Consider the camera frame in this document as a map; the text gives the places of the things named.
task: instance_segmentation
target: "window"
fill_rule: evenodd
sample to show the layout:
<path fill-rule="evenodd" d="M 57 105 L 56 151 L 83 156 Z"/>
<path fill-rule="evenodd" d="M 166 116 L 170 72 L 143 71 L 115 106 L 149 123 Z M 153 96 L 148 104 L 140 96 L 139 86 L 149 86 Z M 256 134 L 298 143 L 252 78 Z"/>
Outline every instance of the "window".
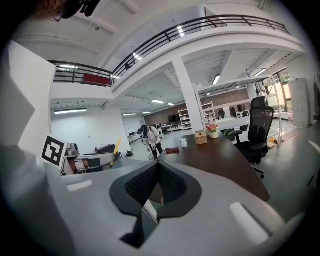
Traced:
<path fill-rule="evenodd" d="M 292 112 L 292 101 L 291 101 L 291 92 L 290 92 L 290 75 L 287 72 L 287 69 L 284 69 L 273 75 L 273 80 L 275 87 L 272 85 L 271 78 L 268 78 L 263 81 L 263 85 L 266 88 L 266 93 L 268 95 L 275 95 L 276 90 L 279 98 L 280 109 L 283 112 Z M 275 111 L 279 111 L 277 97 L 269 97 L 268 104 L 270 107 L 273 107 Z"/>

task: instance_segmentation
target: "white shirt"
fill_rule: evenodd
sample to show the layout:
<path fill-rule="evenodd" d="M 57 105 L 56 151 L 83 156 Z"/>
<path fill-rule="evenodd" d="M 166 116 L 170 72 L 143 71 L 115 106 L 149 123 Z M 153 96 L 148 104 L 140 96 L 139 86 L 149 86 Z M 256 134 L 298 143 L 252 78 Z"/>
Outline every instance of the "white shirt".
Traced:
<path fill-rule="evenodd" d="M 151 126 L 151 130 L 149 130 L 147 136 L 149 139 L 149 144 L 159 144 L 160 143 L 159 132 L 153 126 Z"/>

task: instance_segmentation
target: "yellow object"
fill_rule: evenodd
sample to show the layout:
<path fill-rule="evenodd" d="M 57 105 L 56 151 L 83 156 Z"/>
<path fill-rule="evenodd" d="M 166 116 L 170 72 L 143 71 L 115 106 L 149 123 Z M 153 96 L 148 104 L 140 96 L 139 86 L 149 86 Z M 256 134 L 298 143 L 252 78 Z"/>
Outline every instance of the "yellow object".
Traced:
<path fill-rule="evenodd" d="M 117 142 L 116 145 L 115 145 L 114 152 L 113 152 L 114 156 L 116 156 L 116 154 L 117 154 L 117 152 L 118 152 L 118 148 L 119 148 L 120 142 L 121 142 L 121 137 L 119 137 L 118 142 Z M 115 161 L 113 161 L 112 163 L 110 163 L 110 168 L 111 168 L 112 166 L 114 166 L 114 163 L 115 163 Z"/>
<path fill-rule="evenodd" d="M 195 142 L 197 145 L 208 143 L 207 134 L 203 130 L 196 131 L 195 132 Z"/>

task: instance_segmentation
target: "flower pot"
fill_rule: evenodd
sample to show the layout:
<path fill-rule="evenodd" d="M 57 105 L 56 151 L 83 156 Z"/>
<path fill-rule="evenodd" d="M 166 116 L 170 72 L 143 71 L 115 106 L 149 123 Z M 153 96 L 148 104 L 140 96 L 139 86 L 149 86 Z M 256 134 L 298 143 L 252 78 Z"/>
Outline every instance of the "flower pot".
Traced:
<path fill-rule="evenodd" d="M 216 139 L 216 138 L 219 138 L 219 135 L 218 133 L 215 131 L 215 132 L 209 132 L 209 137 L 211 139 Z"/>

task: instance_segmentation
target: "wooden box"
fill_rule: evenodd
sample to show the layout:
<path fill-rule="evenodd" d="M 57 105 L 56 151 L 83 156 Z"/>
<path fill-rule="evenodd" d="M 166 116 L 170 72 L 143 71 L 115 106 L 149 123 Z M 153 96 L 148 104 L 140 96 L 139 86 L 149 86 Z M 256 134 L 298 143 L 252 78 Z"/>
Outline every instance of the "wooden box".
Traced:
<path fill-rule="evenodd" d="M 203 130 L 199 130 L 195 132 L 195 141 L 197 145 L 206 144 L 207 141 L 207 134 Z"/>

